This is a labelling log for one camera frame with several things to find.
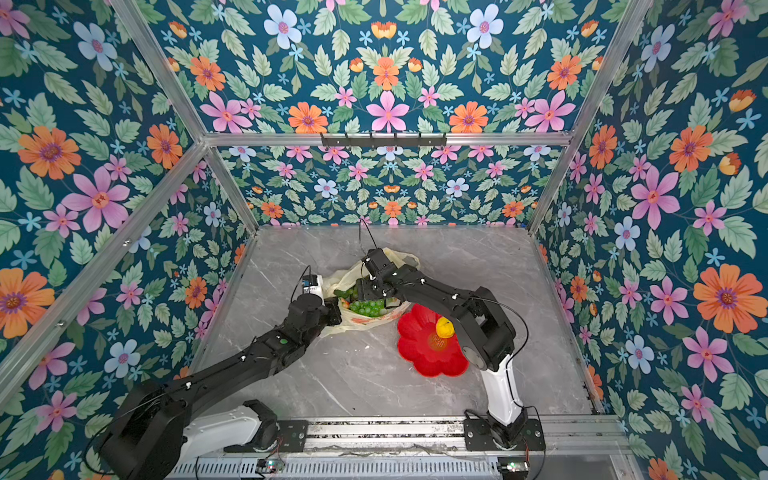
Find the pink flower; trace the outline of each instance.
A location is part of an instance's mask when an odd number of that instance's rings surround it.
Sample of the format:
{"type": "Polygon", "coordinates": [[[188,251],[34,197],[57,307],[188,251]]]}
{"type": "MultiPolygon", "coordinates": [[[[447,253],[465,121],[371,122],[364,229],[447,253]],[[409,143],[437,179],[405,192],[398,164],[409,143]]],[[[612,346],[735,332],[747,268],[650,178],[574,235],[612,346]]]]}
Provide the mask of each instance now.
{"type": "Polygon", "coordinates": [[[414,168],[413,171],[416,172],[416,178],[422,181],[426,181],[426,179],[435,175],[435,173],[432,171],[432,165],[427,167],[427,164],[424,162],[422,162],[422,164],[418,167],[414,168]]]}
{"type": "Polygon", "coordinates": [[[429,3],[433,12],[437,12],[437,9],[440,7],[440,0],[419,0],[419,3],[422,5],[427,5],[429,3]]]}
{"type": "Polygon", "coordinates": [[[300,164],[304,163],[305,158],[312,158],[312,154],[310,153],[310,147],[286,147],[288,149],[288,152],[286,155],[288,155],[288,158],[296,158],[296,161],[298,161],[300,164]]]}
{"type": "Polygon", "coordinates": [[[476,157],[477,161],[483,161],[486,157],[493,157],[493,145],[471,145],[470,157],[476,157]]]}
{"type": "Polygon", "coordinates": [[[437,150],[432,152],[432,158],[439,158],[440,164],[445,165],[445,162],[448,160],[456,160],[458,158],[458,155],[456,155],[456,152],[459,151],[461,147],[458,145],[446,145],[443,148],[438,148],[437,150]]]}
{"type": "Polygon", "coordinates": [[[571,169],[571,180],[575,180],[576,183],[581,181],[581,175],[587,173],[587,168],[584,163],[587,161],[587,154],[579,155],[576,153],[576,157],[571,160],[568,167],[571,169]]]}
{"type": "Polygon", "coordinates": [[[184,194],[189,190],[190,188],[186,184],[179,185],[179,189],[174,192],[170,196],[170,204],[175,205],[176,202],[181,202],[182,204],[185,204],[187,202],[187,198],[184,196],[184,194]]]}
{"type": "Polygon", "coordinates": [[[568,321],[568,323],[574,322],[574,314],[571,312],[571,309],[574,307],[574,299],[573,297],[570,297],[566,295],[565,289],[558,288],[558,295],[560,296],[560,304],[563,306],[563,312],[565,313],[565,319],[568,321]]]}
{"type": "Polygon", "coordinates": [[[170,226],[170,229],[176,232],[179,237],[190,231],[189,227],[187,226],[190,223],[190,219],[184,218],[184,214],[171,215],[170,221],[173,222],[173,225],[170,226]]]}
{"type": "Polygon", "coordinates": [[[139,288],[136,282],[133,282],[131,285],[125,283],[120,285],[120,291],[122,293],[118,295],[116,300],[123,303],[123,310],[128,310],[131,308],[131,304],[138,305],[141,302],[139,296],[144,292],[144,289],[139,288]]]}
{"type": "Polygon", "coordinates": [[[537,132],[549,131],[549,127],[552,127],[554,131],[560,131],[565,128],[565,122],[562,118],[563,115],[570,114],[576,105],[565,104],[565,90],[559,91],[552,97],[552,103],[547,102],[543,98],[539,98],[535,102],[535,109],[539,115],[531,115],[531,117],[525,121],[525,124],[529,127],[538,125],[537,132]]]}
{"type": "Polygon", "coordinates": [[[646,171],[650,168],[650,162],[647,161],[648,157],[643,155],[640,158],[635,157],[632,160],[632,168],[629,169],[629,173],[633,175],[632,180],[637,181],[638,178],[645,180],[646,171]]]}
{"type": "Polygon", "coordinates": [[[694,221],[694,228],[703,228],[704,235],[709,236],[710,233],[712,233],[712,227],[715,227],[718,230],[725,228],[725,223],[720,218],[725,215],[726,212],[727,209],[725,207],[716,209],[714,201],[710,200],[707,202],[706,210],[703,208],[694,210],[696,216],[699,217],[694,221]]]}
{"type": "Polygon", "coordinates": [[[254,118],[261,118],[261,105],[254,104],[253,100],[250,98],[247,101],[240,100],[240,113],[241,114],[248,114],[248,118],[253,120],[254,118]]]}
{"type": "Polygon", "coordinates": [[[29,388],[37,390],[48,378],[48,372],[51,375],[66,375],[67,363],[64,360],[59,360],[62,356],[67,356],[72,353],[74,349],[74,343],[67,342],[57,346],[48,355],[43,357],[43,360],[38,364],[38,368],[32,372],[29,377],[29,388]]]}
{"type": "Polygon", "coordinates": [[[29,32],[22,25],[29,23],[29,17],[24,12],[12,8],[12,0],[0,0],[0,33],[8,37],[15,31],[22,37],[29,38],[29,32]]]}
{"type": "Polygon", "coordinates": [[[125,166],[126,163],[127,161],[125,160],[125,158],[121,157],[118,160],[118,158],[115,157],[114,155],[110,155],[109,163],[104,164],[104,168],[112,172],[110,174],[110,178],[112,180],[117,180],[119,178],[121,182],[125,183],[128,180],[128,177],[126,177],[126,175],[130,175],[134,173],[133,170],[125,166]]]}
{"type": "Polygon", "coordinates": [[[668,214],[677,212],[680,209],[677,198],[664,194],[675,188],[679,176],[677,172],[666,174],[661,179],[661,182],[659,182],[659,170],[651,166],[645,177],[647,187],[640,184],[632,186],[632,196],[642,200],[632,210],[632,218],[637,220],[648,214],[648,225],[656,230],[659,223],[661,223],[661,212],[659,209],[664,210],[668,214]]]}
{"type": "Polygon", "coordinates": [[[717,380],[717,370],[723,373],[733,373],[733,366],[730,362],[718,355],[725,353],[728,349],[728,342],[725,340],[714,339],[710,343],[707,331],[699,327],[696,329],[696,340],[688,337],[683,339],[683,343],[691,352],[694,352],[688,356],[688,366],[697,369],[703,364],[704,375],[710,382],[717,380]]]}
{"type": "Polygon", "coordinates": [[[78,218],[77,212],[67,212],[64,205],[57,205],[56,211],[43,212],[45,218],[51,222],[45,226],[45,229],[49,232],[58,230],[59,235],[64,238],[69,237],[69,230],[80,230],[80,225],[75,222],[78,218]]]}
{"type": "Polygon", "coordinates": [[[406,123],[400,117],[407,114],[410,107],[406,104],[395,105],[395,95],[389,90],[382,93],[381,102],[381,107],[375,104],[366,107],[368,113],[378,117],[371,124],[371,130],[380,131],[384,127],[387,133],[391,133],[393,128],[399,131],[405,130],[406,123]]]}
{"type": "Polygon", "coordinates": [[[346,0],[326,0],[326,8],[328,8],[330,12],[333,12],[333,8],[336,4],[346,5],[346,0]]]}
{"type": "Polygon", "coordinates": [[[349,152],[344,151],[344,147],[320,147],[320,151],[324,151],[323,160],[331,161],[336,165],[341,164],[342,158],[349,158],[349,152]]]}
{"type": "Polygon", "coordinates": [[[710,409],[715,406],[715,402],[709,397],[701,396],[701,389],[694,383],[694,387],[689,390],[687,387],[682,387],[685,400],[680,402],[684,409],[690,410],[691,416],[693,416],[696,423],[701,422],[704,418],[708,422],[714,422],[715,418],[712,416],[710,409]]]}
{"type": "Polygon", "coordinates": [[[424,104],[424,108],[427,108],[430,105],[437,105],[436,100],[438,99],[440,99],[440,94],[435,91],[435,87],[429,87],[429,90],[422,88],[422,96],[419,97],[419,101],[424,104]]]}
{"type": "Polygon", "coordinates": [[[357,98],[352,95],[352,88],[345,90],[344,87],[339,87],[339,93],[336,94],[336,100],[339,101],[340,107],[352,108],[352,103],[357,101],[357,98]]]}
{"type": "Polygon", "coordinates": [[[224,100],[218,94],[210,92],[208,94],[208,100],[214,104],[210,106],[204,104],[200,106],[200,109],[209,117],[215,117],[214,130],[225,131],[229,128],[233,134],[241,134],[243,131],[240,127],[250,127],[253,123],[245,117],[238,115],[240,113],[240,102],[237,100],[230,100],[227,102],[227,106],[224,106],[224,100]]]}
{"type": "Polygon", "coordinates": [[[714,25],[710,31],[709,40],[717,37],[718,33],[722,34],[723,37],[730,35],[733,30],[733,23],[746,17],[746,14],[750,12],[750,8],[744,5],[743,0],[723,0],[720,7],[723,11],[713,14],[707,21],[710,25],[714,25]]]}
{"type": "Polygon", "coordinates": [[[88,322],[88,319],[91,318],[92,313],[94,315],[101,315],[104,313],[104,304],[102,302],[98,302],[97,300],[103,299],[104,295],[106,294],[107,289],[104,287],[97,288],[94,292],[94,295],[88,301],[88,304],[82,310],[80,310],[80,312],[78,312],[78,323],[81,326],[88,322]]]}
{"type": "Polygon", "coordinates": [[[101,227],[101,218],[112,228],[118,228],[128,218],[128,210],[118,204],[120,200],[128,198],[131,189],[124,185],[109,187],[109,172],[106,168],[99,167],[94,173],[96,185],[84,175],[72,175],[74,184],[85,194],[69,194],[64,197],[61,204],[70,210],[88,213],[83,217],[83,227],[86,232],[93,232],[101,227]]]}
{"type": "Polygon", "coordinates": [[[528,118],[528,114],[532,114],[535,111],[534,103],[527,98],[523,98],[522,103],[515,105],[515,110],[517,110],[515,116],[528,118]]]}
{"type": "Polygon", "coordinates": [[[280,162],[277,165],[277,172],[280,174],[281,177],[285,177],[288,180],[293,178],[294,175],[296,175],[296,171],[293,169],[293,165],[288,164],[285,165],[284,162],[280,162]]]}
{"type": "Polygon", "coordinates": [[[51,426],[51,430],[58,432],[61,430],[61,426],[64,425],[64,419],[77,414],[78,409],[70,406],[78,399],[77,393],[70,393],[67,398],[64,398],[64,393],[58,390],[51,397],[51,405],[39,406],[35,413],[40,417],[40,423],[35,430],[36,433],[40,433],[48,426],[51,426]]]}
{"type": "Polygon", "coordinates": [[[502,161],[498,161],[495,164],[488,162],[488,171],[486,172],[490,178],[500,177],[504,174],[504,170],[507,167],[504,166],[502,161]]]}
{"type": "Polygon", "coordinates": [[[368,178],[367,168],[362,166],[360,162],[357,162],[354,167],[349,168],[349,178],[354,178],[359,181],[361,178],[368,178]]]}
{"type": "Polygon", "coordinates": [[[682,302],[688,296],[688,290],[678,287],[672,290],[672,280],[670,277],[664,277],[661,280],[661,288],[658,285],[651,285],[650,292],[658,298],[650,305],[650,309],[654,312],[664,311],[664,322],[667,325],[672,325],[674,316],[677,315],[680,318],[688,318],[688,310],[678,302],[682,302]]]}
{"type": "Polygon", "coordinates": [[[208,178],[208,176],[205,173],[205,169],[208,167],[208,164],[205,163],[205,161],[200,161],[197,166],[192,170],[192,180],[194,180],[195,184],[199,184],[200,180],[205,180],[208,178]]]}
{"type": "Polygon", "coordinates": [[[619,287],[621,292],[621,302],[626,305],[629,303],[630,308],[634,308],[635,303],[643,297],[637,292],[637,288],[640,285],[629,281],[628,278],[624,279],[624,286],[619,287]]]}
{"type": "Polygon", "coordinates": [[[584,218],[584,229],[592,235],[598,231],[598,218],[590,212],[587,217],[584,218]]]}
{"type": "Polygon", "coordinates": [[[597,205],[600,201],[600,195],[605,192],[605,187],[600,185],[603,181],[603,174],[589,174],[589,185],[584,185],[584,191],[587,192],[587,203],[592,202],[597,205]]]}

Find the light blue flower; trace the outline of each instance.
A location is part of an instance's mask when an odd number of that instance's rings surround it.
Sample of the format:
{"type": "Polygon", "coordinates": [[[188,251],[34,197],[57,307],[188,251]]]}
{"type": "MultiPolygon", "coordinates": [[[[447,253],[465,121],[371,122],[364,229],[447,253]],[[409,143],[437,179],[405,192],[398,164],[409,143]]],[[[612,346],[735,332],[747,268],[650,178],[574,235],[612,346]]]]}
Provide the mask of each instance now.
{"type": "Polygon", "coordinates": [[[21,250],[13,250],[13,256],[16,257],[16,260],[11,262],[11,266],[19,265],[22,270],[26,270],[28,266],[38,262],[32,258],[33,255],[35,255],[34,250],[29,250],[27,253],[22,253],[21,250]]]}
{"type": "Polygon", "coordinates": [[[410,41],[410,37],[408,36],[408,31],[398,31],[397,32],[397,43],[399,43],[401,46],[405,47],[406,43],[410,41]]]}
{"type": "Polygon", "coordinates": [[[13,103],[13,105],[16,108],[19,108],[21,104],[27,103],[27,101],[20,96],[22,94],[20,91],[18,90],[10,91],[6,87],[3,87],[2,90],[6,95],[8,95],[7,97],[4,98],[5,103],[7,104],[13,103]]]}
{"type": "Polygon", "coordinates": [[[18,224],[26,225],[27,231],[31,232],[32,229],[40,228],[40,220],[42,220],[42,217],[33,217],[32,212],[27,212],[27,217],[19,219],[18,224]]]}
{"type": "Polygon", "coordinates": [[[714,263],[715,266],[720,266],[720,262],[725,260],[724,255],[717,254],[717,247],[712,249],[712,253],[706,252],[704,256],[709,259],[707,260],[707,265],[712,265],[714,263]]]}
{"type": "Polygon", "coordinates": [[[744,118],[737,118],[736,123],[741,124],[739,127],[739,131],[742,131],[744,128],[749,128],[752,130],[755,128],[755,120],[761,119],[763,114],[755,114],[752,115],[752,109],[748,108],[746,112],[744,113],[744,118]]]}

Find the teal wallpaper background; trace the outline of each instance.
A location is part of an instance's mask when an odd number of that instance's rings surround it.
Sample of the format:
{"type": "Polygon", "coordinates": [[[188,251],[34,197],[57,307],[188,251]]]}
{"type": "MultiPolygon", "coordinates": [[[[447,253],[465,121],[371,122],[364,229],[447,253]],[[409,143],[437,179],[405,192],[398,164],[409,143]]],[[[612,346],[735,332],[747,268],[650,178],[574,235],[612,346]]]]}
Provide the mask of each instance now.
{"type": "Polygon", "coordinates": [[[661,2],[538,230],[653,480],[768,477],[768,3],[661,2]]]}

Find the floral wallpaper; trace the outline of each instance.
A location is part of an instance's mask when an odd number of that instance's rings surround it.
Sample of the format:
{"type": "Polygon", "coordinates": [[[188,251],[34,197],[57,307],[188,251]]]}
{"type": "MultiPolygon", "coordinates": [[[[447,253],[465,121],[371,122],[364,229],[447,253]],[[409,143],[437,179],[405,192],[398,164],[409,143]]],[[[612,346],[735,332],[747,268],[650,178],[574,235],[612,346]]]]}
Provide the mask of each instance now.
{"type": "Polygon", "coordinates": [[[646,17],[538,231],[653,480],[768,477],[768,4],[646,17]]]}
{"type": "Polygon", "coordinates": [[[135,383],[189,373],[246,243],[201,161],[5,407],[0,478],[101,480],[88,441],[135,383]]]}
{"type": "Polygon", "coordinates": [[[106,4],[0,1],[0,360],[189,143],[106,4]]]}
{"type": "Polygon", "coordinates": [[[152,28],[210,131],[546,132],[573,124],[626,4],[160,0],[152,28]]]}

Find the blue flower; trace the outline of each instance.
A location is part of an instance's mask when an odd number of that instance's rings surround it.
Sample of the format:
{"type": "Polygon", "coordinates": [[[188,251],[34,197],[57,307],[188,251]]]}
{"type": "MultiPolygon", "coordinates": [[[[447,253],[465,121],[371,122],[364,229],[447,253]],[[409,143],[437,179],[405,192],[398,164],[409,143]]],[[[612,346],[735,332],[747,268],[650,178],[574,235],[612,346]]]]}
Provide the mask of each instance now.
{"type": "Polygon", "coordinates": [[[75,373],[82,373],[83,367],[85,366],[86,363],[88,363],[88,361],[83,360],[83,356],[80,355],[77,360],[72,360],[69,363],[69,366],[72,367],[72,370],[70,370],[70,373],[73,375],[75,373]]]}
{"type": "Polygon", "coordinates": [[[755,128],[755,120],[759,120],[763,114],[755,114],[752,115],[752,109],[748,108],[746,110],[746,113],[744,114],[744,118],[737,118],[736,123],[741,124],[741,127],[739,127],[739,131],[742,131],[744,128],[749,128],[752,130],[755,128]]]}
{"type": "Polygon", "coordinates": [[[18,224],[26,225],[27,231],[31,232],[33,228],[40,228],[40,220],[42,217],[33,217],[32,212],[27,212],[27,217],[19,219],[18,224]]]}
{"type": "Polygon", "coordinates": [[[707,265],[712,265],[714,263],[715,266],[720,266],[720,261],[725,260],[724,255],[717,254],[717,247],[712,249],[712,253],[706,252],[704,256],[709,259],[707,260],[707,265]]]}
{"type": "Polygon", "coordinates": [[[462,20],[462,23],[456,24],[456,30],[458,30],[459,33],[461,33],[462,35],[465,34],[467,30],[469,30],[470,28],[472,28],[472,26],[467,23],[466,17],[464,17],[464,19],[462,20]]]}
{"type": "Polygon", "coordinates": [[[744,409],[744,412],[746,412],[746,420],[754,423],[756,429],[759,429],[761,425],[765,425],[766,420],[760,416],[757,408],[752,407],[752,410],[744,409]]]}
{"type": "Polygon", "coordinates": [[[20,95],[22,94],[20,91],[18,90],[10,91],[5,87],[3,87],[2,90],[6,95],[8,95],[8,97],[4,98],[5,103],[7,104],[13,103],[13,105],[16,106],[16,108],[19,108],[21,104],[27,103],[27,101],[24,98],[20,97],[20,95]]]}
{"type": "Polygon", "coordinates": [[[13,250],[13,256],[16,257],[16,260],[11,262],[11,266],[20,265],[22,270],[26,270],[31,264],[38,262],[32,258],[32,255],[35,255],[34,250],[29,250],[27,253],[22,253],[21,250],[13,250]]]}
{"type": "Polygon", "coordinates": [[[715,98],[712,99],[713,102],[715,102],[715,107],[719,107],[721,103],[728,102],[728,91],[730,88],[725,87],[722,91],[721,90],[715,90],[715,98]]]}
{"type": "Polygon", "coordinates": [[[78,464],[83,461],[83,459],[80,458],[81,455],[83,455],[82,450],[77,453],[69,452],[69,462],[64,464],[64,468],[69,468],[70,470],[74,471],[78,467],[78,464]]]}
{"type": "Polygon", "coordinates": [[[170,31],[170,30],[162,31],[161,30],[160,33],[163,34],[163,40],[167,41],[171,45],[176,45],[176,42],[178,42],[176,37],[174,37],[174,33],[172,31],[170,31]]]}
{"type": "Polygon", "coordinates": [[[298,28],[304,35],[310,33],[310,28],[312,27],[311,23],[307,23],[303,18],[299,19],[299,26],[298,28]]]}
{"type": "Polygon", "coordinates": [[[401,30],[401,31],[398,31],[398,32],[397,32],[397,40],[396,40],[396,41],[397,41],[397,43],[399,43],[400,45],[402,45],[403,47],[405,47],[405,46],[406,46],[406,42],[410,41],[410,39],[411,39],[411,38],[408,36],[408,33],[409,33],[409,32],[408,32],[407,30],[406,30],[406,31],[402,31],[402,30],[401,30]]]}

